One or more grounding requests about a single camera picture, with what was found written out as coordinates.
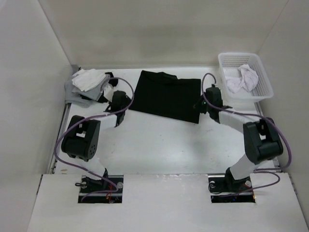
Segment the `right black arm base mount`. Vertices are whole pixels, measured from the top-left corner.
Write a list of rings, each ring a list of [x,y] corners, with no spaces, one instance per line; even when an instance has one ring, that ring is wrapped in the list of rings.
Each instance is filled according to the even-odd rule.
[[[208,181],[212,203],[255,203],[252,191],[242,193],[252,187],[250,177],[230,182],[224,175],[210,175]]]

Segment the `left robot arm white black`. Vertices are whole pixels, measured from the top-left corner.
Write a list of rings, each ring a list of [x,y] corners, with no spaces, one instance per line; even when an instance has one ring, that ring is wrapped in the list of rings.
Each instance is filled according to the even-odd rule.
[[[123,122],[130,104],[131,98],[124,91],[117,90],[104,114],[90,117],[74,115],[62,136],[61,151],[78,162],[70,163],[60,157],[57,157],[57,160],[94,176],[91,185],[96,192],[102,193],[108,188],[106,169],[101,167],[99,174],[92,171],[94,167],[98,167],[95,154],[98,150],[100,130],[118,127]]]

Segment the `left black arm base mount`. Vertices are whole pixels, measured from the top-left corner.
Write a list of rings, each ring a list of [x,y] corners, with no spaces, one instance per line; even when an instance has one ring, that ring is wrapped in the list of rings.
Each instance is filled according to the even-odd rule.
[[[82,176],[81,181],[75,183],[79,187],[78,203],[122,203],[124,176],[111,175],[108,178],[118,186],[117,192],[111,192],[115,191],[115,187],[104,180]]]

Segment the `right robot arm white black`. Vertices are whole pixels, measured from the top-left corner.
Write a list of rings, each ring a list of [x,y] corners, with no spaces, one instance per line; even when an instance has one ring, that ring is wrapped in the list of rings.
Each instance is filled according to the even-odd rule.
[[[221,188],[221,191],[236,192],[246,189],[248,186],[245,182],[256,168],[283,153],[279,134],[270,124],[272,120],[241,116],[233,111],[232,107],[224,106],[218,87],[213,85],[207,88],[194,108],[199,113],[208,113],[215,122],[243,134],[245,153],[237,163],[226,170],[223,181],[215,185]]]

